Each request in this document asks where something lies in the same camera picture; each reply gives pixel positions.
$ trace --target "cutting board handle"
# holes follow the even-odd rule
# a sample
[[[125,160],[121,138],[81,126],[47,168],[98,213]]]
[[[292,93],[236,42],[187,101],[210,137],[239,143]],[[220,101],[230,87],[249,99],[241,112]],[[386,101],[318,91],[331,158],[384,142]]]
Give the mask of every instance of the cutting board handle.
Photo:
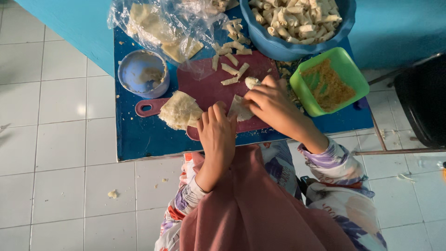
[[[150,117],[152,115],[160,114],[161,107],[169,100],[170,98],[163,99],[149,99],[149,100],[141,100],[135,106],[135,112],[140,117]],[[143,108],[146,106],[150,106],[151,109],[148,111],[144,111]]]

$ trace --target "person's left hand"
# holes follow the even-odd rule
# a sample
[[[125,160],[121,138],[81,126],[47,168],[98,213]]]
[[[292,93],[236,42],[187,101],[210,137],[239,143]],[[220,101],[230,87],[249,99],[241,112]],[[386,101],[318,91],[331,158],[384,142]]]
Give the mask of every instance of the person's left hand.
[[[225,107],[225,103],[218,101],[203,112],[202,119],[197,122],[206,157],[203,167],[195,176],[195,182],[205,192],[210,192],[226,173],[235,154],[237,115],[226,117]]]

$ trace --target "person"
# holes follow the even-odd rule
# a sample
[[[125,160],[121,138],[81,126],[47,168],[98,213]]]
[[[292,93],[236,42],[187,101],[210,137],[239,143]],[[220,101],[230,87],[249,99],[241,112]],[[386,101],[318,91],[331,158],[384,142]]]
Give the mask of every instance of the person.
[[[155,251],[386,250],[361,164],[288,100],[286,80],[268,75],[244,102],[301,142],[318,178],[307,182],[306,206],[286,141],[236,149],[236,115],[219,101],[197,123],[204,156],[185,154]]]

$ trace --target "maroon cutting board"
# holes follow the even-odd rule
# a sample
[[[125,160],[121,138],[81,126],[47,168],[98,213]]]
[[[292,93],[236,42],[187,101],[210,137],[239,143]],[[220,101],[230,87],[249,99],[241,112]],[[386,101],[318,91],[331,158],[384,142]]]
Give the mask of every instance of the maroon cutting board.
[[[249,91],[244,81],[246,77],[255,77],[262,81],[266,75],[271,74],[275,79],[279,79],[279,73],[277,72],[274,60],[267,58],[257,50],[253,51],[252,55],[234,55],[234,57],[239,61],[237,66],[234,66],[227,57],[220,56],[217,71],[212,69],[212,59],[194,61],[195,66],[198,69],[204,72],[213,72],[213,74],[200,81],[194,80],[191,72],[177,69],[178,89],[196,99],[198,106],[203,111],[207,111],[210,106],[221,100],[226,104],[225,111],[227,113],[231,107],[234,95],[236,94],[243,97]],[[220,83],[221,81],[235,76],[223,71],[221,69],[221,63],[225,63],[236,70],[240,69],[243,63],[248,63],[249,68],[242,75],[239,83],[222,85]],[[167,100],[168,98],[142,100],[135,106],[136,113],[141,117],[159,114],[161,106],[163,106]],[[152,108],[149,111],[142,111],[142,107],[148,105],[152,106]],[[249,120],[237,123],[237,133],[263,129],[266,127],[269,127],[269,125],[261,121],[257,116],[253,116]],[[189,138],[199,140],[196,128],[188,126],[186,132]]]

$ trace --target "cutting board hole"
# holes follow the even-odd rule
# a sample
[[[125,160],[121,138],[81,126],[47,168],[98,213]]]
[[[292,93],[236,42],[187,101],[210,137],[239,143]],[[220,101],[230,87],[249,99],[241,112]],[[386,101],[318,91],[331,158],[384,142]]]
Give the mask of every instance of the cutting board hole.
[[[152,106],[151,106],[151,105],[146,105],[146,106],[143,106],[143,107],[142,107],[142,110],[145,111],[145,112],[146,112],[146,111],[150,111],[151,109],[152,109]]]

